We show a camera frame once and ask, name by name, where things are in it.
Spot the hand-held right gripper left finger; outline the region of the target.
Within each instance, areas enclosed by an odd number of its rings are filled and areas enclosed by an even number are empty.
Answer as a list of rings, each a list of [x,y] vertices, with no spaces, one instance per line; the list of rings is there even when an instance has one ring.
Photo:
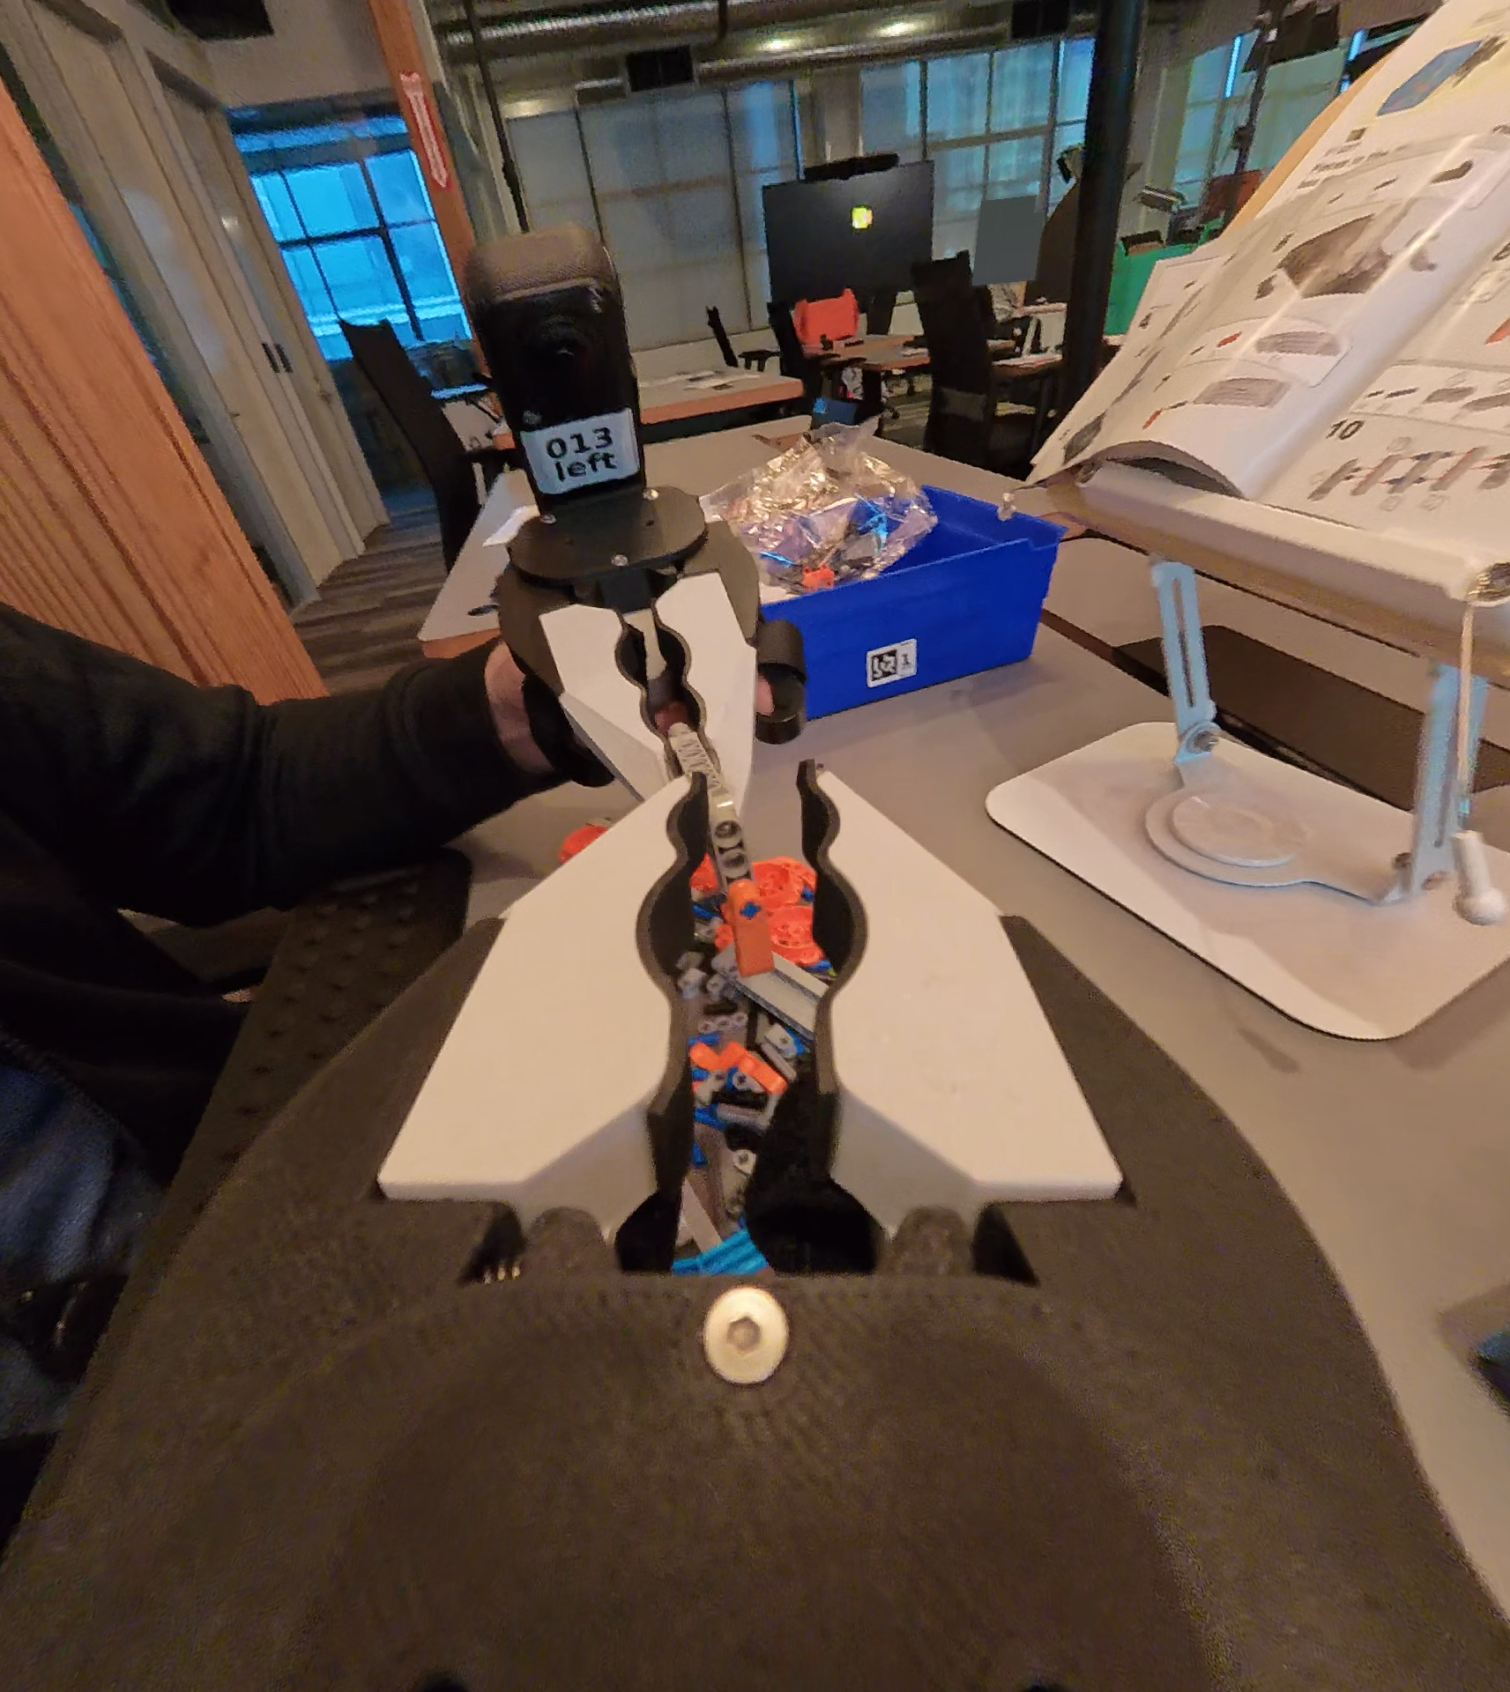
[[[678,972],[694,946],[704,780],[676,777],[471,939],[491,940],[383,1164],[390,1200],[480,1200],[521,1224],[648,1210],[669,1259],[694,1141]]]

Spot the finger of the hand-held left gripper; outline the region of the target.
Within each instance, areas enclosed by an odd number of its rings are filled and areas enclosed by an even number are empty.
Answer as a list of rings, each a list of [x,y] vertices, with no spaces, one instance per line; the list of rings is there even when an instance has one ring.
[[[692,727],[694,706],[655,609],[558,607],[553,658],[577,738],[628,792],[651,796],[665,787],[678,771],[671,732]]]
[[[681,577],[660,597],[660,627],[683,646],[683,687],[697,704],[697,731],[734,792],[752,775],[757,650],[717,572]]]

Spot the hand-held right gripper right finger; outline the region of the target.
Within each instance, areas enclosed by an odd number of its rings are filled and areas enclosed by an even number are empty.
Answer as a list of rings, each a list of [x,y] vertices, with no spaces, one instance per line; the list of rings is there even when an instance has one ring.
[[[997,903],[847,782],[798,771],[812,932],[833,967],[815,1074],[829,1177],[893,1237],[995,1205],[1098,1201],[1121,1164]]]

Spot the dark grey perforated beam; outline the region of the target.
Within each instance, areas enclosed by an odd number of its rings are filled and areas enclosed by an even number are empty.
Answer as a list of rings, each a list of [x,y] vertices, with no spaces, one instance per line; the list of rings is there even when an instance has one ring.
[[[711,854],[722,888],[729,891],[752,870],[736,794],[699,729],[681,720],[667,729],[667,738],[681,771],[706,782]]]

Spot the clear plastic bag of parts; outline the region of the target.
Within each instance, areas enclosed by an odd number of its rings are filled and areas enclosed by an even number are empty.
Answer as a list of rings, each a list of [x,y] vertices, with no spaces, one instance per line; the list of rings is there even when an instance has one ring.
[[[766,602],[870,581],[932,535],[932,496],[882,447],[872,421],[822,424],[702,495],[755,556]]]

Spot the pile of toy building pieces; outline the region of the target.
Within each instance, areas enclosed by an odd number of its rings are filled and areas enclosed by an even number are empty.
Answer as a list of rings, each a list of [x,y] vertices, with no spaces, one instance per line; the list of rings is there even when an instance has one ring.
[[[694,1148],[681,1193],[678,1274],[757,1274],[766,1258],[747,1191],[780,1096],[810,1066],[812,1036],[743,992],[724,888],[704,858],[690,881],[694,939],[676,979],[690,1009]]]

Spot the person's left hand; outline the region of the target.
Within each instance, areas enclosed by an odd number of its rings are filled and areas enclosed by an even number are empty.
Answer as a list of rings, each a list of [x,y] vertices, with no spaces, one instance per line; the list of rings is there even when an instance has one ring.
[[[583,741],[560,697],[498,639],[484,667],[486,695],[501,747],[533,791],[575,784],[607,787],[613,771]]]

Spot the long wooden office desk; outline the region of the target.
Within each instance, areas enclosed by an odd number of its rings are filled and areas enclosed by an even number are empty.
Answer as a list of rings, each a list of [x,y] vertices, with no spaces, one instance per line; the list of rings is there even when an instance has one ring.
[[[642,429],[717,419],[731,413],[785,408],[805,396],[805,384],[775,369],[718,366],[639,382]],[[514,445],[493,391],[448,389],[434,396],[463,443],[475,450]]]

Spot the office chair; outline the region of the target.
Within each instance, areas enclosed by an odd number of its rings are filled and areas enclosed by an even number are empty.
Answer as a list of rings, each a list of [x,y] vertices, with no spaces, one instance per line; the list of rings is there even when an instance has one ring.
[[[923,449],[1024,479],[1055,424],[1061,366],[994,355],[967,257],[914,264],[912,290],[932,373]]]
[[[362,375],[420,461],[440,517],[445,567],[452,570],[482,512],[475,456],[388,320],[362,325],[341,317],[339,327]]]

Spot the black perforated mat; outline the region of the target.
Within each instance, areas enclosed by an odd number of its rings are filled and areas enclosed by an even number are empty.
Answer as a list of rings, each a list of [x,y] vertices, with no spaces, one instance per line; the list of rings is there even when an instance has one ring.
[[[161,925],[150,940],[237,1007],[237,1041],[163,1200],[150,1244],[179,1238],[272,1118],[466,926],[471,865],[440,849],[288,911]]]

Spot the blue storage bin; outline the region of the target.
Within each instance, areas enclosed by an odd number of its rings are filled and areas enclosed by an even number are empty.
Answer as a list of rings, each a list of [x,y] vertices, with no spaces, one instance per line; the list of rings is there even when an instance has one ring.
[[[861,708],[979,671],[1034,648],[1062,530],[1027,512],[925,484],[937,523],[868,581],[766,604],[796,623],[808,666],[808,718]]]

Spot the wooden book stand, white base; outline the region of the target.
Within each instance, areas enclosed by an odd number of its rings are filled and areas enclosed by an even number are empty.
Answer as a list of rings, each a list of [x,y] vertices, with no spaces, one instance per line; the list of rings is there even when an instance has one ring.
[[[1489,680],[1510,664],[1510,551],[1362,530],[1105,456],[1055,484],[1149,553],[1172,722],[1016,773],[986,814],[1320,1032],[1399,1037],[1509,962],[1510,851],[1477,828],[1473,791]],[[1198,567],[1260,572],[1422,641],[1435,666],[1408,810],[1225,732]]]

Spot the black pillar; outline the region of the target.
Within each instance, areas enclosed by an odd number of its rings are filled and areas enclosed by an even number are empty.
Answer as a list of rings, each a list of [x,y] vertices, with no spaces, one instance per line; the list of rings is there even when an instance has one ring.
[[[1059,389],[1062,412],[1082,399],[1101,366],[1145,26],[1147,1],[1099,5],[1066,299]]]

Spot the instruction manual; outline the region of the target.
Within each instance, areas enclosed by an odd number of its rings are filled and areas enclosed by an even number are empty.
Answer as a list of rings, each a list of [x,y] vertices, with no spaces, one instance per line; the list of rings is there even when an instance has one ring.
[[[1510,3],[1445,3],[1149,281],[1031,477],[1106,461],[1510,558]]]

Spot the black wall monitor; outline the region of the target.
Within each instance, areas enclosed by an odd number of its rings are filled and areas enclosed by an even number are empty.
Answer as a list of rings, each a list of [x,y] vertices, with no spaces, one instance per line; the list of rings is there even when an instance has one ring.
[[[766,301],[798,304],[852,290],[865,304],[911,288],[935,255],[935,161],[762,188]]]

